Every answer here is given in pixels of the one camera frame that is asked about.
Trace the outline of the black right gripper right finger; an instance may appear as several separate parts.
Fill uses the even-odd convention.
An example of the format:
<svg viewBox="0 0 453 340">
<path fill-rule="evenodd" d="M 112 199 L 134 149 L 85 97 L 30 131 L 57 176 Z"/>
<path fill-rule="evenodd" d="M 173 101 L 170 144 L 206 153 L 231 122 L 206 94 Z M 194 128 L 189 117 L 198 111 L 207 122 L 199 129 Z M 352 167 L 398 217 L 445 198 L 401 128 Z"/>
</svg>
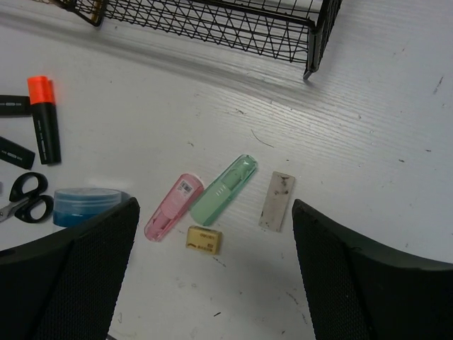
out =
<svg viewBox="0 0 453 340">
<path fill-rule="evenodd" d="M 451 339 L 452 265 L 376 242 L 302 200 L 294 240 L 316 339 Z"/>
</svg>

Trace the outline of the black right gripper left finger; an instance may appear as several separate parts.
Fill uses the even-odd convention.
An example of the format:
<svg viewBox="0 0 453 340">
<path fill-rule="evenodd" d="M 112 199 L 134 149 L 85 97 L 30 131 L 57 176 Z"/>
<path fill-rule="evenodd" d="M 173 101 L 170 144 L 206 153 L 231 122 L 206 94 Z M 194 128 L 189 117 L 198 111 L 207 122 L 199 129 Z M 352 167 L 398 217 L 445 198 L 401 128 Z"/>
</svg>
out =
<svg viewBox="0 0 453 340">
<path fill-rule="evenodd" d="M 1 251 L 1 338 L 106 339 L 139 212 L 129 198 L 77 226 Z"/>
</svg>

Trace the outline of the blue tape roll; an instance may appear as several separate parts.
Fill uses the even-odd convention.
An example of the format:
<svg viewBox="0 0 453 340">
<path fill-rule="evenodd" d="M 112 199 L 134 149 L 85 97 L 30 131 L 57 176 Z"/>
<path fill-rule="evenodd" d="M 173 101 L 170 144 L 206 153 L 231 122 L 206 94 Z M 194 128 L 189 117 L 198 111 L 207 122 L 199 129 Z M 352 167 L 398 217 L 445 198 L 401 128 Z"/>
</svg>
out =
<svg viewBox="0 0 453 340">
<path fill-rule="evenodd" d="M 73 227 L 130 198 L 124 191 L 111 188 L 61 188 L 55 191 L 53 224 Z"/>
</svg>

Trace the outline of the black handled scissors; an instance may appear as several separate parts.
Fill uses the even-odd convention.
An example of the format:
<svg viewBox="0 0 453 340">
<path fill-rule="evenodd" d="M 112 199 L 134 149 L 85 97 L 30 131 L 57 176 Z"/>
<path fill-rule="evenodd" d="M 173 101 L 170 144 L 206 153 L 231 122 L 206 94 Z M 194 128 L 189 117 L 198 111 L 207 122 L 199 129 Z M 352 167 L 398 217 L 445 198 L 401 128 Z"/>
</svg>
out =
<svg viewBox="0 0 453 340">
<path fill-rule="evenodd" d="M 25 192 L 24 184 L 29 179 L 34 178 L 37 186 L 33 190 Z M 37 224 L 46 221 L 52 214 L 54 199 L 50 195 L 43 195 L 48 188 L 48 180 L 45 175 L 37 172 L 28 172 L 20 175 L 13 183 L 10 194 L 9 204 L 1 209 L 1 222 L 10 217 L 16 217 L 28 224 Z M 32 210 L 39 204 L 45 206 L 45 211 L 39 218 L 32 216 Z"/>
</svg>

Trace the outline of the white eraser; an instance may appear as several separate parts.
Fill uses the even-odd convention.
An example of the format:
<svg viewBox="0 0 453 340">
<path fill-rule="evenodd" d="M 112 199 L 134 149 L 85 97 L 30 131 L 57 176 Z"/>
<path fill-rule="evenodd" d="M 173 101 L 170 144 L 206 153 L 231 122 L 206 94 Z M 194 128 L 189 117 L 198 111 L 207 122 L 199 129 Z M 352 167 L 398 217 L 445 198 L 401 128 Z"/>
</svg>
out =
<svg viewBox="0 0 453 340">
<path fill-rule="evenodd" d="M 258 221 L 259 227 L 280 232 L 294 182 L 293 176 L 278 171 L 273 172 Z"/>
</svg>

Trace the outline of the pink cap black highlighter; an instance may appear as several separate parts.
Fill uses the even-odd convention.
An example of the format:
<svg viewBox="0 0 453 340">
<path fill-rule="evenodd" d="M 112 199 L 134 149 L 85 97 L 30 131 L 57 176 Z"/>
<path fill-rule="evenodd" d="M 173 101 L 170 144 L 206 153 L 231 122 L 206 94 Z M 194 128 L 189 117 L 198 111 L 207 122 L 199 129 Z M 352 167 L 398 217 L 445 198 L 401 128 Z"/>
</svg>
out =
<svg viewBox="0 0 453 340">
<path fill-rule="evenodd" d="M 33 167 L 35 153 L 4 137 L 0 137 L 1 160 L 29 170 Z"/>
</svg>

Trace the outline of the green cap black highlighter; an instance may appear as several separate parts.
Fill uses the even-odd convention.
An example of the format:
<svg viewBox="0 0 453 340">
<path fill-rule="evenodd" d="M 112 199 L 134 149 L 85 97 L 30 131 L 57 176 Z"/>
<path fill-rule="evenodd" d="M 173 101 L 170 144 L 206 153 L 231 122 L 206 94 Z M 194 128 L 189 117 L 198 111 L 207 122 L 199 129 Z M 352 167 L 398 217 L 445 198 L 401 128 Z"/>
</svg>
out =
<svg viewBox="0 0 453 340">
<path fill-rule="evenodd" d="M 31 116 L 30 98 L 28 96 L 0 95 L 0 116 Z"/>
</svg>

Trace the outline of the orange cap black highlighter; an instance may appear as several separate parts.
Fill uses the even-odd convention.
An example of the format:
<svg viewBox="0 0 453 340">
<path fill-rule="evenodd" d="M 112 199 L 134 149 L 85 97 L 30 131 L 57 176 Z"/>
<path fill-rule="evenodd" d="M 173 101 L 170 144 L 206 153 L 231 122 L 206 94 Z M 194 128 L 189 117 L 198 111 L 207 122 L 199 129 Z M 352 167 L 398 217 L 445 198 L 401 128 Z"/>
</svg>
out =
<svg viewBox="0 0 453 340">
<path fill-rule="evenodd" d="M 46 76 L 32 76 L 27 83 L 40 162 L 59 164 L 62 158 L 53 83 Z"/>
</svg>

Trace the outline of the yellow eraser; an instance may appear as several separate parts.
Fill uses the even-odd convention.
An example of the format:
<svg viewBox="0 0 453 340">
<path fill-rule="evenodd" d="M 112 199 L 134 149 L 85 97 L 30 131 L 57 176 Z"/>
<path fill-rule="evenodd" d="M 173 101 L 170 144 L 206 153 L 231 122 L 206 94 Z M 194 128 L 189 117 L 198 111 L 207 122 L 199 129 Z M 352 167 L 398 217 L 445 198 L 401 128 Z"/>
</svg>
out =
<svg viewBox="0 0 453 340">
<path fill-rule="evenodd" d="M 217 255 L 222 244 L 223 234 L 217 230 L 191 226 L 188 228 L 185 246 L 206 254 Z"/>
</svg>

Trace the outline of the pink correction tape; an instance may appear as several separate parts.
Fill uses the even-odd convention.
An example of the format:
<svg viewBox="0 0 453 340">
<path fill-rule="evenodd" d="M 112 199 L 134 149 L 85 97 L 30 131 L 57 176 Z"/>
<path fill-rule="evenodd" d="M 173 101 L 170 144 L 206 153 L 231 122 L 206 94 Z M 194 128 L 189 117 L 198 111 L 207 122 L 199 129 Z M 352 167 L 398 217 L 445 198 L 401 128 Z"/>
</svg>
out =
<svg viewBox="0 0 453 340">
<path fill-rule="evenodd" d="M 182 174 L 145 225 L 145 237 L 153 242 L 161 241 L 203 191 L 198 177 Z"/>
</svg>

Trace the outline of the green correction tape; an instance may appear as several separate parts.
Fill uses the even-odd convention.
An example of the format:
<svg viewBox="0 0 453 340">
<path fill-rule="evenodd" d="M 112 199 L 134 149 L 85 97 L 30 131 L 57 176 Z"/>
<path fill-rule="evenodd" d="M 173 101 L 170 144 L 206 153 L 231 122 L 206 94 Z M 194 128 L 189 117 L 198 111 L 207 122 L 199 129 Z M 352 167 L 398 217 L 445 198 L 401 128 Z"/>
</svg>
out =
<svg viewBox="0 0 453 340">
<path fill-rule="evenodd" d="M 242 154 L 233 161 L 190 206 L 191 218 L 210 226 L 240 193 L 258 168 L 250 155 Z"/>
</svg>

